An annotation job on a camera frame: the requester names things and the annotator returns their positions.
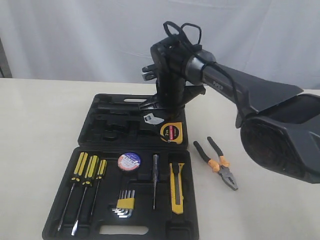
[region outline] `white backdrop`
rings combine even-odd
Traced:
[[[224,65],[320,88],[319,0],[0,0],[14,78],[141,83],[168,20],[200,25]]]

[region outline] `tool case foam tray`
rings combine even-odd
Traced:
[[[164,118],[161,110],[137,111],[137,102],[148,95],[97,94],[88,111],[78,138],[79,147],[74,149],[61,184],[45,223],[44,240],[197,240],[198,219],[190,154],[187,151],[188,135],[184,110],[175,119],[159,125],[145,122],[144,116],[153,113]],[[181,144],[166,142],[160,137],[164,123],[182,122]],[[63,224],[57,231],[69,193],[71,176],[82,152],[105,159],[105,174],[99,183],[94,180],[88,187],[79,214],[77,232],[71,235],[84,193],[84,187],[76,185],[70,195]],[[118,167],[118,158],[124,153],[136,153],[140,166],[134,171],[123,171]],[[158,155],[158,182],[156,207],[153,209],[153,155]],[[181,170],[183,214],[172,212],[170,163],[184,163]],[[113,211],[117,207],[122,190],[135,191],[131,217],[119,218]],[[93,214],[92,206],[96,194]],[[145,234],[104,232],[110,226],[145,227]]]

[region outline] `table surface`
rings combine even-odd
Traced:
[[[97,93],[153,94],[153,84],[0,80],[0,240],[41,240],[62,176]],[[320,95],[320,90],[308,91]],[[189,142],[231,162],[239,190],[191,154],[201,240],[320,239],[320,188],[267,171],[244,151],[236,107],[211,88],[186,106]]]

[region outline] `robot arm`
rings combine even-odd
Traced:
[[[300,94],[297,86],[267,81],[223,66],[200,45],[200,27],[163,24],[168,37],[154,44],[154,64],[142,69],[145,80],[157,78],[157,94],[140,110],[178,112],[199,94],[203,84],[236,104],[236,127],[244,149],[260,166],[309,183],[320,183],[320,97]],[[185,26],[199,29],[191,44]],[[169,27],[177,30],[172,34]]]

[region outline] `pliers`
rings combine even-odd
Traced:
[[[194,141],[193,145],[199,152],[201,158],[212,168],[213,172],[218,173],[225,184],[227,184],[231,189],[233,189],[234,191],[238,190],[236,179],[229,169],[230,163],[225,159],[222,150],[210,136],[207,137],[207,140],[219,156],[219,162],[208,157],[197,141]]]

